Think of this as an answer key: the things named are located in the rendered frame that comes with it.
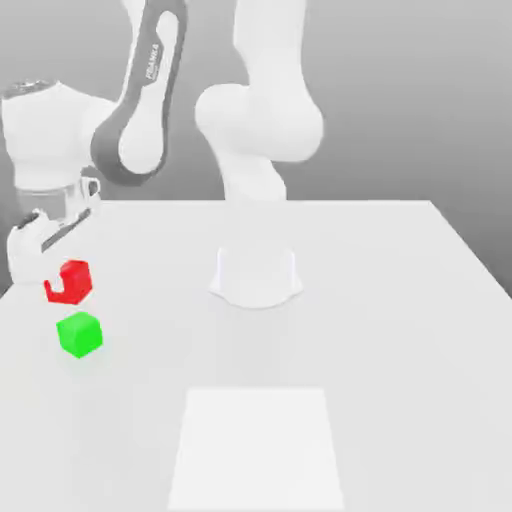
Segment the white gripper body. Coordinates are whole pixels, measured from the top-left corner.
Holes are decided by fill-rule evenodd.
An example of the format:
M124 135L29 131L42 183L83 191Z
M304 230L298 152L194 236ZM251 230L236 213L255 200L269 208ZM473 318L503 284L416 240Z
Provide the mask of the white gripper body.
M15 225L7 238L8 268L14 284L42 284L54 279L61 266L76 256L69 235L92 214L86 208L71 220L51 220L34 209Z

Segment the small red cube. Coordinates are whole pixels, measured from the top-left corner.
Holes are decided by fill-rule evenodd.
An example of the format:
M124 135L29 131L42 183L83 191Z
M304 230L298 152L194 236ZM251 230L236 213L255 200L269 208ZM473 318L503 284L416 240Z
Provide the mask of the small red cube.
M61 266L59 275L63 284L61 292L54 291L48 280L44 281L49 302L78 305L92 291L92 279L87 261L69 260Z

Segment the small green cube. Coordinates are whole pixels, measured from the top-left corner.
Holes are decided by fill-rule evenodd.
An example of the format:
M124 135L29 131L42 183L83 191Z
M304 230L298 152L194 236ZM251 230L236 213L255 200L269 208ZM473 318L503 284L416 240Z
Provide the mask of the small green cube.
M103 344L99 320L84 311L77 312L56 323L61 348L80 359Z

